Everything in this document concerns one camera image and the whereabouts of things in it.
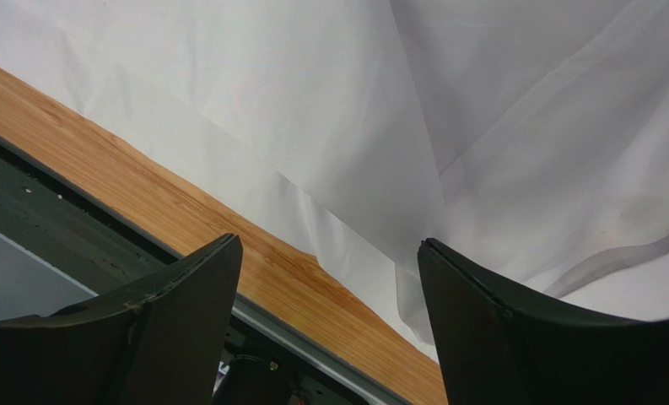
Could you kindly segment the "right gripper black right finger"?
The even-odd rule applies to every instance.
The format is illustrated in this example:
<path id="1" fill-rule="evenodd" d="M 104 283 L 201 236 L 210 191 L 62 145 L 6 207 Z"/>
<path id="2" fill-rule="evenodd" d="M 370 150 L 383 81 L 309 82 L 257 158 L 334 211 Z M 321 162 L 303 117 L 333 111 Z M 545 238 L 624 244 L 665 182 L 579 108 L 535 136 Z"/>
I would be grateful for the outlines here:
<path id="1" fill-rule="evenodd" d="M 669 404 L 669 319 L 539 293 L 429 238 L 418 268 L 451 404 Z"/>

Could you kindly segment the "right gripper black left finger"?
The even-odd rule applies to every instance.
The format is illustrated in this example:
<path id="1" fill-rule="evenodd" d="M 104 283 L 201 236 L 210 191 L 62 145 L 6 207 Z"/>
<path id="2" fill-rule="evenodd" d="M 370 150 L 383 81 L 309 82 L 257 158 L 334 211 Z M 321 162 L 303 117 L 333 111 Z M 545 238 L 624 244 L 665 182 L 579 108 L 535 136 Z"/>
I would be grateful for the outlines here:
<path id="1" fill-rule="evenodd" d="M 50 316 L 0 321 L 0 404 L 207 404 L 240 277 L 227 234 Z"/>

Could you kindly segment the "white long sleeve shirt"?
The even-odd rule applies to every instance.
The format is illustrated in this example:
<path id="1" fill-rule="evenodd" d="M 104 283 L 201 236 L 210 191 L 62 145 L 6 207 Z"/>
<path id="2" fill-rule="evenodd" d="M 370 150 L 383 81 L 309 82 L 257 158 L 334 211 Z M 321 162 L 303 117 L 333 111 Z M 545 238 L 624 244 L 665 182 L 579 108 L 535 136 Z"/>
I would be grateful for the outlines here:
<path id="1" fill-rule="evenodd" d="M 315 256 L 430 357 L 429 237 L 669 318 L 669 1 L 0 1 L 0 68 Z"/>

